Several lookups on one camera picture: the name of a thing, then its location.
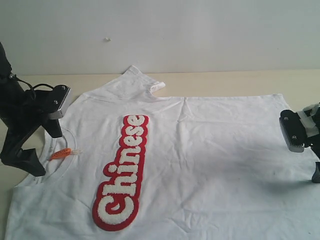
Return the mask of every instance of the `white t-shirt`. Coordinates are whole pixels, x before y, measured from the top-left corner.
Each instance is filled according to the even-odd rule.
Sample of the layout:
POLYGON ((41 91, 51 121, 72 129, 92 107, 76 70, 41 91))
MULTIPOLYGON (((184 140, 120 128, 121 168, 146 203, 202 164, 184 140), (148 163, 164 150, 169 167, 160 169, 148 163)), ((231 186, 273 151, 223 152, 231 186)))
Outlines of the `white t-shirt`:
POLYGON ((281 94, 155 97, 131 66, 45 134, 47 174, 13 190, 7 240, 318 240, 317 157, 290 152, 281 94), (48 161, 64 148, 80 155, 48 161))

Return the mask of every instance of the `red border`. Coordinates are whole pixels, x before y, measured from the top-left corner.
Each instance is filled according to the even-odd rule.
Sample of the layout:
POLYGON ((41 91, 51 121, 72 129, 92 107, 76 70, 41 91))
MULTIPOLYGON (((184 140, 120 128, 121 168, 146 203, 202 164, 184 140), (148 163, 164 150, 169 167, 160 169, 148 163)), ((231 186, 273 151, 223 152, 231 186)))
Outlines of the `red border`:
POLYGON ((126 228, 128 225, 130 225, 133 220, 135 219, 135 217, 138 214, 138 210, 139 210, 139 196, 140 196, 140 191, 141 191, 141 182, 143 180, 143 171, 144 171, 144 164, 145 164, 145 154, 146 154, 146 143, 147 143, 147 134, 148 134, 148 129, 147 129, 147 124, 149 122, 149 117, 143 115, 144 117, 144 122, 140 125, 140 127, 143 128, 143 134, 140 136, 136 136, 135 134, 133 135, 133 137, 141 137, 142 138, 142 142, 138 145, 141 150, 139 153, 128 153, 128 156, 130 155, 137 155, 139 154, 139 163, 138 163, 138 170, 136 173, 137 176, 137 181, 135 182, 136 184, 136 188, 135 188, 135 194, 134 196, 130 196, 129 194, 108 194, 109 196, 112 196, 114 199, 113 203, 109 203, 105 210, 107 213, 109 214, 119 214, 121 213, 125 207, 125 197, 130 197, 133 201, 134 204, 134 208, 133 211, 131 213, 131 215, 123 222, 119 223, 119 224, 108 224, 106 222, 104 222, 98 215, 98 205, 99 202, 101 201, 101 199, 103 197, 105 197, 105 195, 103 195, 103 188, 105 185, 114 185, 115 184, 115 180, 117 177, 119 176, 130 176, 132 173, 131 172, 122 172, 121 174, 118 174, 117 172, 109 172, 109 166, 110 165, 116 165, 117 167, 119 165, 133 165, 132 162, 124 162, 123 164, 120 164, 120 157, 121 157, 121 152, 123 149, 129 149, 129 148, 135 148, 135 147, 131 147, 131 146, 127 146, 124 142, 124 138, 129 136, 126 134, 126 128, 129 126, 132 127, 138 127, 138 126, 133 126, 131 124, 128 123, 128 116, 125 116, 123 118, 123 124, 124 126, 121 129, 121 138, 119 139, 119 144, 120 144, 120 148, 117 150, 116 156, 115 156, 115 160, 113 162, 109 162, 104 168, 103 168, 103 174, 111 177, 109 181, 104 181, 102 182, 97 189, 97 193, 96 193, 96 198, 95 201, 93 203, 93 207, 92 207, 92 217, 93 220, 95 222, 95 224, 106 231, 119 231, 122 230, 124 228, 126 228), (112 210, 112 208, 114 208, 116 205, 119 204, 119 208, 117 210, 112 210))

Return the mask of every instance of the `table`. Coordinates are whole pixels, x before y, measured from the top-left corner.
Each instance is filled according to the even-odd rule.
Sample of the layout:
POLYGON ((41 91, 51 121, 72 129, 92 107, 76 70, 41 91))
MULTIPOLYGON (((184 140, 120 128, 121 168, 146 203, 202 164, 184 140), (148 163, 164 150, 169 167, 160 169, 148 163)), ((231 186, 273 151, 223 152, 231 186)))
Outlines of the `table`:
MULTIPOLYGON (((320 102, 320 69, 242 71, 242 72, 199 72, 199 73, 154 73, 148 76, 164 82, 166 87, 155 92, 156 97, 231 97, 283 94, 293 111, 320 102)), ((31 85, 46 83, 52 86, 65 84, 71 87, 73 100, 80 94, 99 88, 117 78, 118 74, 99 75, 37 75, 19 76, 31 85)), ((0 121, 0 149, 7 128, 0 121)), ((36 148, 38 156, 44 145, 44 130, 39 128, 23 145, 23 149, 36 148)), ((0 163, 0 239, 5 227, 12 189, 27 173, 0 163)))

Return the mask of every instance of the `t-shirt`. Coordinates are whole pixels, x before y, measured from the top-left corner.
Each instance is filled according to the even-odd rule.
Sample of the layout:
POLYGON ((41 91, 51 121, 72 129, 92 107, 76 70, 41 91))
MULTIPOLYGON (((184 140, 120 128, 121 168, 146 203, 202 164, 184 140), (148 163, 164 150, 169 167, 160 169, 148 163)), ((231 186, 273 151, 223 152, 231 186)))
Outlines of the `t-shirt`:
POLYGON ((318 240, 317 157, 290 152, 281 94, 155 97, 131 66, 83 93, 13 189, 7 240, 318 240), (82 151, 48 161, 64 148, 82 151))

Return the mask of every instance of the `red patch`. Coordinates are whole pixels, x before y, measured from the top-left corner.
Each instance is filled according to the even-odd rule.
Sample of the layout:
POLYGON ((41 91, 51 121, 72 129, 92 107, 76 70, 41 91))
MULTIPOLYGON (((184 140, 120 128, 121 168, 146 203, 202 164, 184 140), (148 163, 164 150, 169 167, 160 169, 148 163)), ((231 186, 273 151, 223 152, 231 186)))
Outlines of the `red patch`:
POLYGON ((115 160, 103 169, 103 174, 111 178, 99 185, 92 208, 93 220, 103 230, 122 230, 137 216, 148 122, 145 115, 129 115, 123 119, 120 148, 115 160))

